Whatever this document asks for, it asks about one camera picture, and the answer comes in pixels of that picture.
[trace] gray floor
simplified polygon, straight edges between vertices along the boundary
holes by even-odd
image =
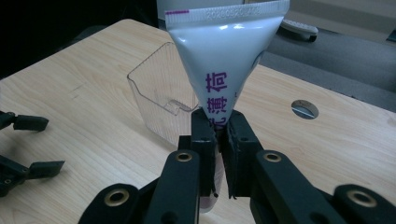
[[[396,112],[396,48],[319,30],[315,42],[280,29],[261,64]]]

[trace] chinese character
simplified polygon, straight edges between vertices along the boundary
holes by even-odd
[[[207,92],[210,92],[210,90],[215,90],[215,91],[220,91],[221,89],[227,88],[227,85],[225,85],[224,79],[227,77],[227,74],[224,73],[212,73],[212,76],[210,74],[206,74],[206,88]]]
[[[225,127],[225,118],[221,118],[221,120],[209,119],[209,121],[218,127]]]
[[[224,107],[226,106],[227,99],[223,96],[220,98],[207,98],[207,111],[209,113],[226,112]]]

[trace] toothpaste tube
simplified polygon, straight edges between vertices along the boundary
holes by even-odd
[[[201,107],[221,129],[289,9],[289,0],[166,11],[166,28]]]

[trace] wooden tabletop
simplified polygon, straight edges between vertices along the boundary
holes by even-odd
[[[149,131],[127,75],[163,43],[161,30],[120,21],[0,82],[0,110],[49,119],[41,133],[0,132],[0,154],[22,165],[65,160],[55,177],[0,198],[0,223],[77,223],[105,187],[141,188],[176,147]],[[291,111],[313,103],[316,119]],[[235,109],[262,145],[286,154],[317,188],[362,185],[396,203],[396,114],[269,68],[250,75]],[[254,223],[248,199],[219,201],[200,223]]]

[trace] clear plastic container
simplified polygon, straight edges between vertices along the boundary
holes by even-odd
[[[146,126],[177,146],[191,135],[191,112],[198,99],[173,43],[165,43],[129,75],[128,81]]]

